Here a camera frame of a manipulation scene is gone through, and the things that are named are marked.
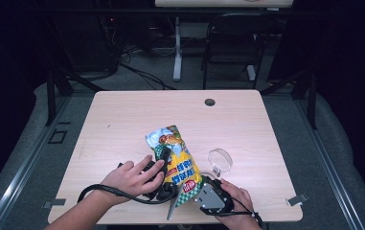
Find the table top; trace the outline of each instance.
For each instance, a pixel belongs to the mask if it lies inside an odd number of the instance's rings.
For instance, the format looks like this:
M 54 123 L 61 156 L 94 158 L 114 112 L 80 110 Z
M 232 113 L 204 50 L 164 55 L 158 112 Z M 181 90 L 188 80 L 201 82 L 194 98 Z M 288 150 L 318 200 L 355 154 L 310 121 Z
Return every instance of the table top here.
M 290 8 L 293 0 L 155 0 L 156 7 L 168 8 Z
M 213 106 L 205 100 L 215 101 Z M 103 91 L 95 95 L 79 140 L 57 193 L 65 205 L 53 206 L 51 222 L 77 203 L 80 192 L 101 182 L 126 160 L 141 161 L 153 151 L 145 137 L 176 125 L 201 171 L 210 170 L 208 153 L 228 151 L 233 159 L 226 180 L 248 190 L 264 221 L 296 221 L 300 206 L 286 200 L 296 196 L 285 161 L 256 90 Z M 114 206 L 100 224 L 216 223 L 190 200 L 167 220 L 169 203 L 135 201 Z

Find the hand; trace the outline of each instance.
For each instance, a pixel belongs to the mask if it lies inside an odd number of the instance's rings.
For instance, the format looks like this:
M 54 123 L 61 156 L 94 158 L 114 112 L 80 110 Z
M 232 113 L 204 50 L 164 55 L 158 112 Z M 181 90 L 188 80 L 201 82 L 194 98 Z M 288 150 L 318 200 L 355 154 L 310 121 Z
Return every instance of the hand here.
M 151 160 L 152 155 L 148 155 L 135 166 L 132 161 L 127 161 L 121 167 L 109 173 L 101 184 L 119 189 L 132 196 L 150 193 L 157 189 L 164 180 L 164 173 L 158 173 L 164 165 L 164 160 L 157 161 L 151 169 L 141 173 Z M 123 196 L 116 196 L 108 192 L 102 193 L 107 196 L 111 206 L 129 201 L 129 198 Z
M 221 179 L 221 188 L 234 198 L 235 212 L 247 212 L 247 210 L 242 207 L 240 203 L 235 201 L 235 199 L 241 202 L 248 210 L 254 212 L 253 201 L 251 201 L 251 196 L 248 191 L 239 189 L 237 186 L 224 179 Z M 229 217 L 216 217 L 216 219 L 226 225 L 230 230 L 261 229 L 257 221 L 250 215 L 232 215 Z

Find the colorful chip bag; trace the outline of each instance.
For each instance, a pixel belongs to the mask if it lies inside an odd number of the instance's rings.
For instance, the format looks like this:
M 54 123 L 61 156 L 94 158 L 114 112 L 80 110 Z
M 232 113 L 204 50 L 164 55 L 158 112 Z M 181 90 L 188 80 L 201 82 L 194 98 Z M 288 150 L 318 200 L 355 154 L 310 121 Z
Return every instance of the colorful chip bag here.
M 202 177 L 199 168 L 186 148 L 181 134 L 176 126 L 167 126 L 153 131 L 146 136 L 149 147 L 159 160 L 163 148 L 169 148 L 171 155 L 168 159 L 168 172 L 164 182 L 173 182 L 184 186 L 182 194 L 176 200 L 175 207 L 196 196 L 202 188 Z

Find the chair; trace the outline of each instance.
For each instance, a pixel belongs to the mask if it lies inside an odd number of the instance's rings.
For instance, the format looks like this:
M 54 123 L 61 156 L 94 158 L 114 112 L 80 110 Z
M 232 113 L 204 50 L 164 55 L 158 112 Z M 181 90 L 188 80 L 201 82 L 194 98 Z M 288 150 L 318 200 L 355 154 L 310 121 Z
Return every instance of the chair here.
M 203 89 L 206 89 L 208 63 L 257 66 L 253 89 L 260 73 L 265 42 L 275 27 L 275 21 L 263 14 L 224 13 L 209 24 L 202 60 Z

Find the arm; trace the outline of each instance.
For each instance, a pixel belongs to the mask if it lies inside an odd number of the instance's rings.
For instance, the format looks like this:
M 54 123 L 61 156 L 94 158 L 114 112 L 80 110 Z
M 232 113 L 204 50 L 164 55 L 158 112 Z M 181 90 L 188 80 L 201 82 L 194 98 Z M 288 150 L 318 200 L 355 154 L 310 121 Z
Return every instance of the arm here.
M 120 168 L 109 173 L 101 184 L 117 188 L 133 196 L 150 193 L 158 188 L 164 179 L 164 174 L 158 173 L 164 165 L 163 160 L 157 161 L 148 171 L 140 173 L 151 159 L 152 156 L 148 155 L 135 166 L 133 162 L 127 161 Z M 146 183 L 155 175 L 153 181 Z M 46 229 L 92 229 L 112 206 L 127 201 L 129 199 L 126 197 L 104 191 L 93 191 Z
M 244 189 L 239 189 L 237 186 L 231 184 L 230 182 L 221 179 L 221 188 L 229 193 L 232 198 L 240 201 L 245 207 L 254 212 L 253 201 L 251 201 L 251 196 L 248 191 Z M 246 212 L 244 207 L 238 202 L 233 200 L 234 210 L 236 212 Z M 234 215 L 230 217 L 216 217 L 218 221 L 226 225 L 230 230 L 260 230 L 260 226 L 257 221 L 249 215 Z

